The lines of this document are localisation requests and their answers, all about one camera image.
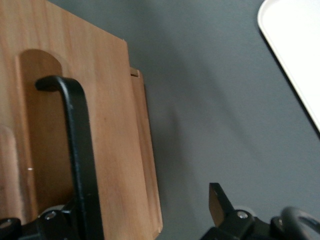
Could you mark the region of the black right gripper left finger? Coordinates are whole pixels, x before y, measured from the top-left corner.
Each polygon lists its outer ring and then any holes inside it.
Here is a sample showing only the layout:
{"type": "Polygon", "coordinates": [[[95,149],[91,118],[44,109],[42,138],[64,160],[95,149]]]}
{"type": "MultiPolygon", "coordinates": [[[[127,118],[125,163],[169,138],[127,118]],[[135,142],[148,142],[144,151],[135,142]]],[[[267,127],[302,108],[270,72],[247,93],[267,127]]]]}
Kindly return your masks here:
{"type": "Polygon", "coordinates": [[[48,208],[36,220],[40,240],[80,240],[75,200],[48,208]]]}

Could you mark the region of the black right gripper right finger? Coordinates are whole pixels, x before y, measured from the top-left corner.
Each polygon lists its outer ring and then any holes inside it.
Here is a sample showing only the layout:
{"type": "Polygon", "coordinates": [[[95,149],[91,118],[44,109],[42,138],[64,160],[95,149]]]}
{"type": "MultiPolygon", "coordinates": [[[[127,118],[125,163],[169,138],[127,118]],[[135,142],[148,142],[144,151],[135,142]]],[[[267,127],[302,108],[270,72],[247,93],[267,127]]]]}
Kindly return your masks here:
{"type": "Polygon", "coordinates": [[[235,216],[240,220],[255,221],[253,215],[248,211],[233,207],[219,183],[209,184],[208,207],[216,227],[220,227],[231,216],[235,216]]]}

